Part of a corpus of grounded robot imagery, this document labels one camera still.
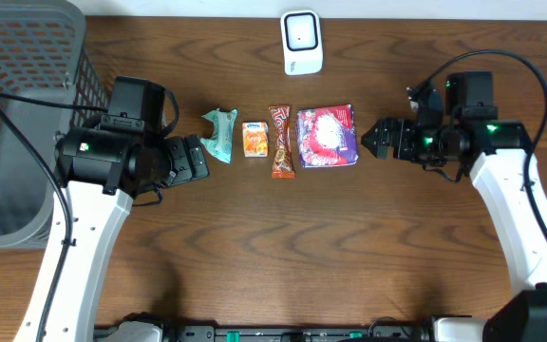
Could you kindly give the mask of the teal wet wipes pack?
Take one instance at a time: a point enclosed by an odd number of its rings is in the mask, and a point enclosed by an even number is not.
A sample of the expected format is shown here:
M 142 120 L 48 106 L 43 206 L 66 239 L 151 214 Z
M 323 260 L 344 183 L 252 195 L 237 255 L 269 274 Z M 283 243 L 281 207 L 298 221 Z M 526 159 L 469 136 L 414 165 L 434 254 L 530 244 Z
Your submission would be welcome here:
M 213 124 L 213 134 L 210 138 L 201 138 L 200 142 L 206 151 L 221 162 L 230 163 L 233 154 L 234 127 L 237 110 L 222 111 L 220 108 L 211 110 L 202 116 Z

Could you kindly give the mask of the red purple noodle packet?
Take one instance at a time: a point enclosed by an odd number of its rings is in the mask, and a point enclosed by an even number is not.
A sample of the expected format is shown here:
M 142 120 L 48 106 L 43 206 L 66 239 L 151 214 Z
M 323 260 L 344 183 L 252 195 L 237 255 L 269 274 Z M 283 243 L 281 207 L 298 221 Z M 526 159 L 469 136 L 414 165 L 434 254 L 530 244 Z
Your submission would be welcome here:
M 351 104 L 300 110 L 296 135 L 305 168 L 349 166 L 358 161 Z

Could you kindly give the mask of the orange tissue box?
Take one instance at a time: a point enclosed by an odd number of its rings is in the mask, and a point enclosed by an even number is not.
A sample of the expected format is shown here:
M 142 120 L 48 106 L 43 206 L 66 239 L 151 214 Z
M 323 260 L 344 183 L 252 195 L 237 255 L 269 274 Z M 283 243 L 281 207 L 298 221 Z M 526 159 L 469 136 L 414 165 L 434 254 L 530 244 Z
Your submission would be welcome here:
M 264 158 L 268 156 L 269 140 L 266 122 L 245 122 L 242 124 L 244 156 Z

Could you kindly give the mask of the orange brown snack bar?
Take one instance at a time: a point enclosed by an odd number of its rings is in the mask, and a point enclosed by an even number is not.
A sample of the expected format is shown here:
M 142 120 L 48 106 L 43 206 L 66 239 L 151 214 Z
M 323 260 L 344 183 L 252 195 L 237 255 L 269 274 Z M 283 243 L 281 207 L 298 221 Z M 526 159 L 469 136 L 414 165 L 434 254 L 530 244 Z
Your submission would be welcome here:
M 269 111 L 276 129 L 275 151 L 272 177 L 274 179 L 294 179 L 290 140 L 290 107 L 288 105 L 270 106 Z

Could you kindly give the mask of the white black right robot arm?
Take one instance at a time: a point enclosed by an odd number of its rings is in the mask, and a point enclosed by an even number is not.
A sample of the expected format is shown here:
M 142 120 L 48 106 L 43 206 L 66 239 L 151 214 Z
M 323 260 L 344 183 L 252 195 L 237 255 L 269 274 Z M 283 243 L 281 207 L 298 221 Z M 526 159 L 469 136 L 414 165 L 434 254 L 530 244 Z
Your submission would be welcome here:
M 392 155 L 442 173 L 458 162 L 494 223 L 512 298 L 488 319 L 438 316 L 412 339 L 547 341 L 547 198 L 524 125 L 501 121 L 489 71 L 453 73 L 445 93 L 432 83 L 408 90 L 413 120 L 384 118 L 361 138 L 376 158 Z

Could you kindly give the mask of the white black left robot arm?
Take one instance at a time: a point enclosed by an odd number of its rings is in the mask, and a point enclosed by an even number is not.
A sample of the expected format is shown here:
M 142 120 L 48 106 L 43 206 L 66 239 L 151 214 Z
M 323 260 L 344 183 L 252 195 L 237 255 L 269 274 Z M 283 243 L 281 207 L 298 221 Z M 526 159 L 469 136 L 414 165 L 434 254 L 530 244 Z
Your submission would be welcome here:
M 198 136 L 162 139 L 73 128 L 57 147 L 49 238 L 18 341 L 166 341 L 164 321 L 145 313 L 97 331 L 96 312 L 111 253 L 134 199 L 203 179 Z

